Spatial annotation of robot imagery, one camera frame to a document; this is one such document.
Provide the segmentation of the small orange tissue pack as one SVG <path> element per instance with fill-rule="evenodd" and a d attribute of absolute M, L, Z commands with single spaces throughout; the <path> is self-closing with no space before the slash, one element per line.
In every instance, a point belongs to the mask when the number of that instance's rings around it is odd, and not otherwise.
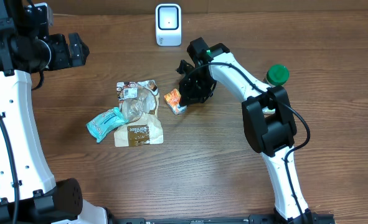
<path fill-rule="evenodd" d="M 176 88 L 164 95 L 164 100 L 175 115 L 182 114 L 187 109 L 187 106 L 180 105 L 181 94 Z"/>

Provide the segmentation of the beige brown snack bag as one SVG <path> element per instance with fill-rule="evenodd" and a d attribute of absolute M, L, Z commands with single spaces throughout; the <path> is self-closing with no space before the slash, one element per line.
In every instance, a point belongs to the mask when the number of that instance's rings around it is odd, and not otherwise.
<path fill-rule="evenodd" d="M 118 82 L 119 109 L 128 122 L 114 132 L 116 147 L 162 144 L 164 133 L 158 119 L 159 88 L 154 80 Z"/>

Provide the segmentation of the teal wet wipes pack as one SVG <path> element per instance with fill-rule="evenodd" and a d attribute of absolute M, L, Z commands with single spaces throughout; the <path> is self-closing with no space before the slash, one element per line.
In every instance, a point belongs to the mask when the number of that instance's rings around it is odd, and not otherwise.
<path fill-rule="evenodd" d="M 88 132 L 96 139 L 97 143 L 100 143 L 106 135 L 126 124 L 128 120 L 123 116 L 118 107 L 114 107 L 102 114 L 99 114 L 86 124 Z"/>

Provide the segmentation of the green lid jar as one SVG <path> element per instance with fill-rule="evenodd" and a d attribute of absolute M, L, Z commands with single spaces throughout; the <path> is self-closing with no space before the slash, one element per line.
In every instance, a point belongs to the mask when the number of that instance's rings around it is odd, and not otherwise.
<path fill-rule="evenodd" d="M 264 82 L 270 86 L 282 86 L 290 77 L 289 70 L 280 64 L 276 64 L 270 67 L 264 78 Z"/>

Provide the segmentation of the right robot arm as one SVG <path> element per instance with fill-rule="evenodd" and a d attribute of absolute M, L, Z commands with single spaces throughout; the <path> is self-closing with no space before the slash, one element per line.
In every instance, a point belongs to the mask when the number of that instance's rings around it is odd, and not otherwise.
<path fill-rule="evenodd" d="M 290 106 L 286 90 L 257 80 L 222 43 L 209 47 L 199 37 L 190 42 L 187 53 L 193 62 L 181 60 L 177 68 L 183 75 L 179 104 L 204 103 L 213 95 L 216 84 L 223 84 L 242 105 L 247 142 L 265 160 L 275 194 L 274 212 L 250 215 L 249 223 L 313 223 L 298 179 L 290 175 L 295 169 L 290 156 L 297 150 L 294 118 L 299 114 Z"/>

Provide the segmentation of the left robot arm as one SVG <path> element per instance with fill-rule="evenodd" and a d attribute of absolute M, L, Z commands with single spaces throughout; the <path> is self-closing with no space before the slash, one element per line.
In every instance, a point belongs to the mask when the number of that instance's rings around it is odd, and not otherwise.
<path fill-rule="evenodd" d="M 32 109 L 33 73 L 85 65 L 80 36 L 50 34 L 46 3 L 0 1 L 0 223 L 111 223 L 76 179 L 56 181 Z"/>

